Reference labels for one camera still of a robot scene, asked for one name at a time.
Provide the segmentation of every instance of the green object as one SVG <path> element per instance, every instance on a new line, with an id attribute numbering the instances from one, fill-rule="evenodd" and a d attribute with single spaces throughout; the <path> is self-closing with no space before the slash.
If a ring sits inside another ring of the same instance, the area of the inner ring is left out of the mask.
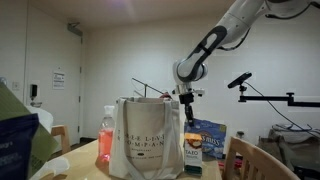
<path id="1" fill-rule="evenodd" d="M 31 113 L 23 103 L 3 83 L 0 83 L 0 121 L 28 114 Z M 57 145 L 57 141 L 40 124 L 32 139 L 29 178 L 47 162 Z"/>

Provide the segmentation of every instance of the robotic arm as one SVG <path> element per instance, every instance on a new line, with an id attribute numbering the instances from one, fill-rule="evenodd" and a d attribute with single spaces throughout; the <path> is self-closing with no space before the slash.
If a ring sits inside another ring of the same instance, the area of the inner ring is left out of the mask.
<path id="1" fill-rule="evenodd" d="M 174 92 L 179 94 L 180 103 L 185 104 L 189 125 L 193 126 L 193 112 L 190 105 L 193 102 L 193 93 L 199 95 L 204 93 L 193 90 L 191 82 L 198 81 L 207 75 L 208 68 L 203 62 L 215 49 L 237 48 L 222 46 L 248 34 L 251 25 L 261 15 L 265 14 L 268 18 L 291 19 L 302 14 L 310 5 L 320 8 L 319 3 L 319 0 L 318 3 L 312 0 L 236 0 L 189 56 L 173 65 L 173 75 L 177 84 Z"/>

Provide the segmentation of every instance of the bottle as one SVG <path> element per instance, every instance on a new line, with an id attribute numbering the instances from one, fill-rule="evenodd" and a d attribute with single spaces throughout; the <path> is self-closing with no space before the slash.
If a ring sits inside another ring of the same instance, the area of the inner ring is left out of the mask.
<path id="1" fill-rule="evenodd" d="M 99 130 L 99 157 L 102 161 L 109 161 L 115 122 L 113 120 L 114 106 L 104 106 L 105 117 Z"/>

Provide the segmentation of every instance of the table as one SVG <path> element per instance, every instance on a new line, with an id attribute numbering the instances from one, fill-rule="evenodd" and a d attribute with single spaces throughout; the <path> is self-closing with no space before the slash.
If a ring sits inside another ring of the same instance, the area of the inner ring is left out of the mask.
<path id="1" fill-rule="evenodd" d="M 68 152 L 63 157 L 67 158 L 70 163 L 70 168 L 60 175 L 61 179 L 86 179 L 86 180 L 98 180 L 98 179 L 111 179 L 118 180 L 119 178 L 109 176 L 108 163 L 102 163 L 97 159 L 98 156 L 98 141 L 93 141 L 87 145 L 77 148 L 71 152 Z M 188 175 L 181 173 L 178 179 L 193 180 L 193 179 L 210 179 L 221 180 L 221 174 L 219 170 L 218 161 L 203 162 L 202 177 Z M 52 179 L 52 174 L 45 176 L 44 179 Z"/>

